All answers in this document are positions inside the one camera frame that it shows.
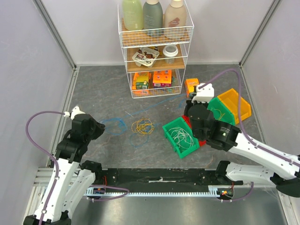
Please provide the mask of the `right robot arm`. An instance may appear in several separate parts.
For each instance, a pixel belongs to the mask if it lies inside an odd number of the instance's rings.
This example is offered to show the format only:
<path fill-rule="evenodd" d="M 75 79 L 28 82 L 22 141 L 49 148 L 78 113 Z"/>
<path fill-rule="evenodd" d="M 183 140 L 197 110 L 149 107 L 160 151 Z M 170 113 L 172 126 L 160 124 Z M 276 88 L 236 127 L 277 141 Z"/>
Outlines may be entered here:
<path fill-rule="evenodd" d="M 194 94 L 187 98 L 184 114 L 188 116 L 193 137 L 216 149 L 241 155 L 257 165 L 239 165 L 221 161 L 215 172 L 219 184 L 230 181 L 272 185 L 291 197 L 300 196 L 300 157 L 282 152 L 246 134 L 240 128 L 214 118 L 208 102 Z"/>

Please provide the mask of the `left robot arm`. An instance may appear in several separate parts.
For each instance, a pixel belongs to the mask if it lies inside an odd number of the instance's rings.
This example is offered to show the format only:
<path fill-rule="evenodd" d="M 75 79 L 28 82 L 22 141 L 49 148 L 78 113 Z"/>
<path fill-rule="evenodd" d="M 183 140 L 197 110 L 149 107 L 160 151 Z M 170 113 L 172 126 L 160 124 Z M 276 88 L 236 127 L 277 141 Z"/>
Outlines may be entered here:
<path fill-rule="evenodd" d="M 78 106 L 72 112 L 64 112 L 70 117 L 72 127 L 57 145 L 56 154 L 50 156 L 54 169 L 42 202 L 35 213 L 26 216 L 25 225 L 69 225 L 74 211 L 86 190 L 103 179 L 100 163 L 81 163 L 89 143 L 99 138 L 105 126 L 82 112 Z"/>

